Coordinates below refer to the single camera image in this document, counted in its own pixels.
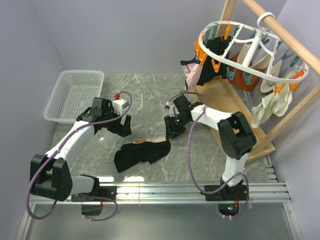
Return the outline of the white round clip hanger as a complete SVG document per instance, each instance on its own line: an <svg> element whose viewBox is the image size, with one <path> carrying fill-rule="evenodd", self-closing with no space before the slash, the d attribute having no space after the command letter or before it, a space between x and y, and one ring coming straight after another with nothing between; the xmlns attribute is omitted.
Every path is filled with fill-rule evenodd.
<svg viewBox="0 0 320 240"><path fill-rule="evenodd" d="M276 34L267 32L266 27L261 26L261 21L266 17L275 18L273 13L265 12L257 19L257 27L252 27L240 22L230 20L219 20L208 24L203 32L198 36L198 40L195 41L195 53L203 63L206 57L212 58L213 69L218 71L221 63L231 66L235 69L239 69L243 72L243 77L246 83L249 83L253 76L258 76L262 79L268 80L274 83L280 84L297 84L302 82L309 73L309 66L303 63L301 67L297 66L297 73L293 77L280 78L271 74L271 70L274 68L273 62L278 47L281 45L283 40ZM231 40L227 47L224 48L222 54L216 54L208 47L205 43L209 39L209 33L215 34L219 26L226 26L223 39L226 40L230 36L230 30L235 27ZM240 62L233 62L227 59L227 55L230 52L231 47L234 43L237 44L249 44L249 49L244 55L243 60ZM265 72L255 70L253 66L249 66L256 50L263 49L266 53L267 66Z"/></svg>

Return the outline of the pink underwear navy trim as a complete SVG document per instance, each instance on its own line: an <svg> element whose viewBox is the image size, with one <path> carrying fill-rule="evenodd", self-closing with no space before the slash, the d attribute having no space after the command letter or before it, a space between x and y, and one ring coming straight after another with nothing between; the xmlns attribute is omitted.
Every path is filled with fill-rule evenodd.
<svg viewBox="0 0 320 240"><path fill-rule="evenodd" d="M201 65L201 61L197 58L193 58L191 60L181 60L180 66L186 76L184 90L182 93L187 93L193 90L197 85L203 66Z"/></svg>

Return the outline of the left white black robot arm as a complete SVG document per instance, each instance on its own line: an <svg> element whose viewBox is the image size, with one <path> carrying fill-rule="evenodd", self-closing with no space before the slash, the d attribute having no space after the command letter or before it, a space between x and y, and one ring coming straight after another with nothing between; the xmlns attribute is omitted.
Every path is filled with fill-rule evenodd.
<svg viewBox="0 0 320 240"><path fill-rule="evenodd" d="M96 201L101 195L98 177L72 177L70 167L101 129L120 137L131 135L131 116L127 114L130 106L129 101L121 98L111 101L95 97L55 147L31 159L30 194L60 202L83 194L89 201Z"/></svg>

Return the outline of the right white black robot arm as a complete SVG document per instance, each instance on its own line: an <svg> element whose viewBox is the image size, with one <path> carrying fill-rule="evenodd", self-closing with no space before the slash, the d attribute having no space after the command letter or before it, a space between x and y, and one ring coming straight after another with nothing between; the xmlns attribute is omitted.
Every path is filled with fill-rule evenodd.
<svg viewBox="0 0 320 240"><path fill-rule="evenodd" d="M165 108L169 110L169 115L164 117L167 140L185 133L185 125L190 122L201 123L219 132L226 154L220 194L226 200L233 199L238 194L237 186L243 180L245 162L257 143L245 115L240 111L219 111L198 101L191 103L182 94L167 101Z"/></svg>

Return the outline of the black boxer briefs tan waistband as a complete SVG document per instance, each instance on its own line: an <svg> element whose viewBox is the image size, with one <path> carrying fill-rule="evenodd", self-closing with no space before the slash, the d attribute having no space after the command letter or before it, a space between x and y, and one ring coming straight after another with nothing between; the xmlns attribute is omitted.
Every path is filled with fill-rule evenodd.
<svg viewBox="0 0 320 240"><path fill-rule="evenodd" d="M168 140L128 143L121 146L120 150L115 153L114 165L117 172L122 173L139 163L154 164L167 156L170 151L171 143Z"/></svg>

